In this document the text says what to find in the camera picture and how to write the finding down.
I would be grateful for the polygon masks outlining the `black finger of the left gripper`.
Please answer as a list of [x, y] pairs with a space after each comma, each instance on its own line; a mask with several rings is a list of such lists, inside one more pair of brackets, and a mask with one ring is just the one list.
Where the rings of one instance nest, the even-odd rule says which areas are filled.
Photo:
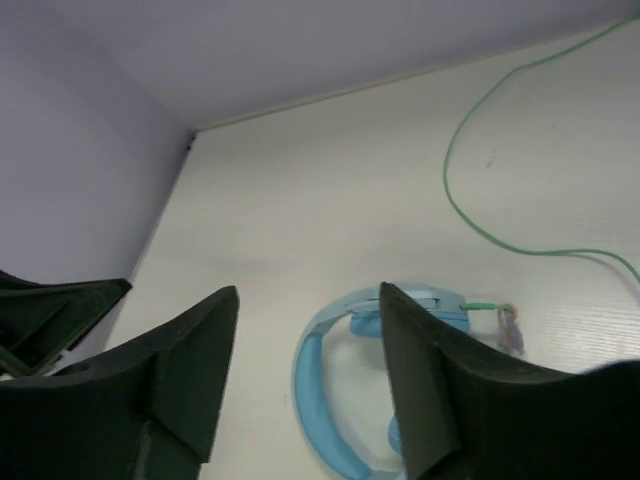
[[1, 373], [50, 370], [131, 290], [125, 279], [39, 284], [1, 273]]

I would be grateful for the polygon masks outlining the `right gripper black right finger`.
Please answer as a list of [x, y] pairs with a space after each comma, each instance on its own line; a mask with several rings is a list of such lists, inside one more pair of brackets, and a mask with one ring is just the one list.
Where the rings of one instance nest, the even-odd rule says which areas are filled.
[[635, 479], [639, 364], [571, 374], [510, 357], [380, 287], [410, 479]]

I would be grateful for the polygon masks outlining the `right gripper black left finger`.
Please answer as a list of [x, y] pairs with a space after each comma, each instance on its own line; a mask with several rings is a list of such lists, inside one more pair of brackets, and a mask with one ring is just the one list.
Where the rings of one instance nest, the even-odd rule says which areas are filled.
[[4, 479], [195, 479], [209, 462], [239, 295], [50, 375], [1, 384]]

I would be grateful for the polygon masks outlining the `light blue headphones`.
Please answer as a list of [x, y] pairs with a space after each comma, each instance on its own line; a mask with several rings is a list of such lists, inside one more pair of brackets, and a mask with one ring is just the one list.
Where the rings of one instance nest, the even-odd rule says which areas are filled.
[[[470, 333], [466, 298], [451, 290], [422, 283], [397, 286], [423, 309], [449, 326]], [[294, 410], [308, 447], [335, 479], [406, 479], [398, 471], [373, 469], [345, 440], [332, 415], [325, 391], [323, 338], [342, 318], [350, 316], [349, 329], [362, 338], [381, 340], [379, 287], [349, 293], [320, 309], [301, 335], [292, 367]]]

